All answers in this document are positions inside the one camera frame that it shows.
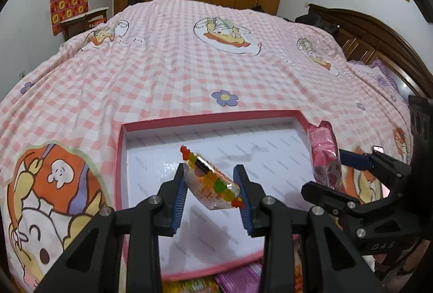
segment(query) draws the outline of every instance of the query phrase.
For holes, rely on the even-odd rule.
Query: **silver bolt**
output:
[[[157,196],[157,195],[152,195],[150,198],[149,198],[149,202],[152,204],[152,205],[157,205],[157,204],[159,204],[160,202],[161,202],[161,197],[160,196]]]
[[[113,212],[113,209],[109,206],[104,206],[101,210],[99,210],[99,213],[101,216],[108,216]]]
[[[364,228],[358,228],[358,230],[356,231],[356,236],[358,238],[364,238],[366,234],[367,231]]]
[[[311,212],[316,216],[322,216],[325,213],[325,210],[323,210],[323,208],[321,208],[320,206],[314,206],[311,209]]]
[[[275,198],[272,196],[265,196],[262,201],[265,205],[274,205],[276,203]]]

